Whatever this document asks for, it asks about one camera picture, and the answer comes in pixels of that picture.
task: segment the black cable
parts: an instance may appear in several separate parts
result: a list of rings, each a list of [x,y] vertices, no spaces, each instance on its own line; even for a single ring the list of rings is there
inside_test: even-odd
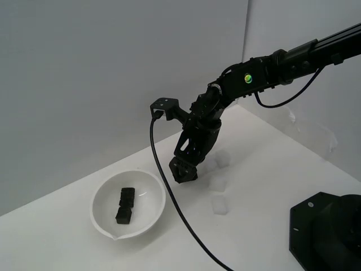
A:
[[[154,146],[154,138],[153,138],[153,127],[154,127],[154,122],[157,120],[157,119],[152,119],[152,122],[151,122],[151,127],[150,127],[150,138],[151,138],[151,148],[152,148],[152,152],[153,152],[153,156],[154,156],[154,159],[156,161],[156,164],[157,164],[157,167],[158,167],[158,170],[159,170],[159,173],[160,173],[160,176],[162,177],[163,181],[164,181],[164,184],[165,184],[165,187],[167,188],[168,190],[168,193],[169,193],[169,196],[171,198],[171,201],[173,202],[174,204],[174,207],[175,209],[177,210],[180,218],[182,219],[183,223],[185,224],[185,226],[187,227],[187,229],[190,231],[190,233],[192,234],[192,236],[194,237],[194,239],[196,239],[197,243],[203,248],[203,250],[205,251],[205,253],[207,253],[207,255],[209,257],[212,258],[212,260],[214,260],[217,264],[219,264],[221,267],[223,267],[225,270],[227,271],[233,271],[231,268],[229,268],[227,265],[225,265],[223,262],[221,262],[220,260],[218,260],[209,250],[208,248],[203,244],[203,242],[199,239],[199,237],[197,236],[197,234],[193,231],[193,229],[191,228],[191,225],[188,223],[188,221],[186,220],[185,216],[183,215],[178,203],[177,203],[177,200],[175,199],[174,197],[174,194],[173,192],[171,191],[171,188],[168,184],[168,181],[164,175],[164,172],[163,172],[163,169],[162,169],[162,166],[160,165],[160,162],[159,162],[159,159],[158,159],[158,156],[157,156],[157,152],[156,152],[156,148]]]
[[[320,72],[323,70],[324,67],[321,67],[319,68],[315,74],[312,76],[312,78],[308,81],[308,83],[303,87],[303,89],[301,89],[295,96],[289,98],[288,100],[285,100],[284,102],[282,103],[279,103],[279,104],[275,104],[273,106],[267,106],[265,104],[263,104],[261,102],[261,100],[259,99],[259,96],[258,96],[258,92],[255,92],[254,93],[254,96],[256,97],[256,100],[257,100],[257,103],[260,105],[260,106],[263,106],[263,107],[266,107],[266,108],[277,108],[277,107],[281,107],[281,106],[284,106],[285,104],[288,104],[289,102],[293,101],[294,99],[296,99],[298,96],[300,96],[311,84],[312,82],[316,79],[316,77],[320,74]]]

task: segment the white surface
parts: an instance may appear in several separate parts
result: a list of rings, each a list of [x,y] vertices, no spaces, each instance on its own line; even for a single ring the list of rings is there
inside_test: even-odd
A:
[[[226,215],[228,213],[228,208],[226,204],[226,199],[223,195],[213,195],[210,198],[212,204],[212,211],[215,215]]]
[[[121,190],[135,189],[134,207],[128,225],[119,225],[115,219]],[[136,237],[147,232],[161,216],[165,206],[163,183],[150,172],[124,171],[106,180],[96,191],[90,203],[90,220],[95,228],[114,240]]]
[[[147,147],[151,103],[241,61],[247,4],[1,0],[0,215]]]
[[[250,0],[248,10],[244,61],[278,49],[290,50],[361,23],[360,0]],[[241,98],[239,104],[361,180],[360,66],[361,56],[327,66],[287,105],[295,121],[287,108],[262,108],[254,97]],[[310,77],[268,89],[260,99],[264,104],[287,100]]]
[[[159,123],[155,124],[157,137]],[[175,183],[168,169],[179,134],[156,144],[160,162],[195,232],[234,270],[302,271],[288,251],[289,210],[323,191],[361,194],[361,183],[239,106],[223,115],[213,153],[231,165],[230,212],[213,214],[208,182]],[[140,167],[158,175],[150,147],[0,217],[0,270],[221,270],[192,239],[171,201],[147,233],[114,242],[89,219],[101,182]]]

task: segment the white table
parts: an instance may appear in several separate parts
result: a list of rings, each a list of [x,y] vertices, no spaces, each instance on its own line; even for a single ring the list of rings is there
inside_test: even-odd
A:
[[[223,149],[232,157],[221,169],[229,179],[224,195],[230,212],[213,214],[207,175],[182,185],[173,181],[168,163],[176,134],[156,148],[179,205],[204,243],[234,270],[302,271],[288,251],[289,209],[319,191],[361,194],[361,183],[239,106],[222,119],[212,152]],[[94,190],[129,168],[159,176],[149,147],[0,217],[0,270],[221,270],[169,198],[158,223],[140,237],[115,242],[95,230],[89,219]]]

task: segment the green led light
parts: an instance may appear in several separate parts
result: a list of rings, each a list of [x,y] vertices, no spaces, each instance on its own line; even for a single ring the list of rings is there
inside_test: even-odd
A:
[[[247,84],[250,84],[252,82],[252,75],[250,75],[249,73],[246,73],[244,75],[244,81],[247,83]]]

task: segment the black block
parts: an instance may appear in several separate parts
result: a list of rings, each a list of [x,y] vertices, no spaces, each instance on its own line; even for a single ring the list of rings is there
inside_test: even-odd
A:
[[[133,187],[122,188],[120,198],[122,199],[134,199],[135,189]]]
[[[131,209],[119,207],[115,219],[118,224],[129,224],[131,218]]]
[[[134,207],[134,198],[120,199],[119,206],[122,208],[133,208]]]

